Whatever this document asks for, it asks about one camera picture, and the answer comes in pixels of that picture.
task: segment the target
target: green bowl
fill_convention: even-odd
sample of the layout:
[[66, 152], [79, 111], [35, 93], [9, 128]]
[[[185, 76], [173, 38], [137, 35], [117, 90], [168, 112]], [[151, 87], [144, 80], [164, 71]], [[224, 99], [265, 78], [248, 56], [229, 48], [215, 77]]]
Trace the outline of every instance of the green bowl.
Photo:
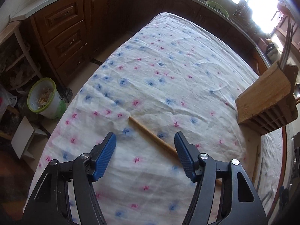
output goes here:
[[222, 13], [227, 18], [229, 17], [228, 12], [220, 4], [214, 1], [207, 1], [206, 4], [212, 7], [213, 9], [217, 10], [219, 13]]

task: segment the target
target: wooden rolling pin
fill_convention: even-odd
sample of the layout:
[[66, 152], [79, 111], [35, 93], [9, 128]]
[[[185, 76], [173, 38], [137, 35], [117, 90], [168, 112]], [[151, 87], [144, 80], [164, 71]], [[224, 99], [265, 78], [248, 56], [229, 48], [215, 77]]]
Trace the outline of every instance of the wooden rolling pin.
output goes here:
[[[132, 123], [134, 123], [140, 130], [142, 130], [146, 135], [148, 135], [154, 142], [156, 142], [160, 147], [164, 148], [167, 152], [172, 154], [174, 157], [178, 158], [178, 154], [175, 148], [164, 142], [162, 139], [158, 138], [154, 133], [152, 133], [145, 126], [140, 124], [137, 120], [135, 120], [132, 116], [128, 118]], [[219, 179], [216, 179], [216, 184], [221, 185], [222, 182]]]

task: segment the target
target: blue rubber tip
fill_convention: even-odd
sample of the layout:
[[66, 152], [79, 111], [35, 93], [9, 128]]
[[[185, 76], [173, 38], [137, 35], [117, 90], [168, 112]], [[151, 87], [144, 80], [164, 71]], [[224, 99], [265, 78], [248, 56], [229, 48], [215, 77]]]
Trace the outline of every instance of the blue rubber tip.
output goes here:
[[192, 182], [197, 182], [197, 175], [195, 173], [195, 165], [192, 156], [189, 153], [186, 145], [190, 145], [182, 132], [177, 132], [174, 137], [175, 148], [185, 172], [185, 175], [191, 179]]
[[102, 143], [101, 145], [105, 145], [95, 162], [95, 171], [92, 175], [92, 181], [96, 182], [99, 178], [103, 177], [104, 172], [108, 166], [108, 163], [113, 155], [115, 147], [117, 145], [116, 135], [113, 133], [110, 138], [106, 141], [106, 143]]

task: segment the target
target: white bucket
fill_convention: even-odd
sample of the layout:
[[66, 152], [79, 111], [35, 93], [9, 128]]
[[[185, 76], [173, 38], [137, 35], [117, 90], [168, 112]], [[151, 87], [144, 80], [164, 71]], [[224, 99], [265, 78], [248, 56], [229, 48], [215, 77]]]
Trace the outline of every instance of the white bucket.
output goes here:
[[[53, 93], [49, 96], [46, 105], [40, 107], [38, 99], [45, 89], [50, 89]], [[60, 119], [66, 111], [66, 103], [57, 92], [55, 82], [50, 78], [42, 78], [31, 87], [27, 105], [32, 112], [39, 113], [48, 119]]]

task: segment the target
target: pink flower print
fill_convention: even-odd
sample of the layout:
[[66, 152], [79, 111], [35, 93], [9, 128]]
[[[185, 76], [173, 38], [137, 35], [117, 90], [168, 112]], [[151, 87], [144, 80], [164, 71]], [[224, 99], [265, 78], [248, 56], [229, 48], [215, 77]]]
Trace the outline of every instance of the pink flower print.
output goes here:
[[134, 106], [137, 106], [137, 105], [139, 104], [139, 101], [134, 100], [134, 101], [132, 102], [132, 104], [133, 104]]

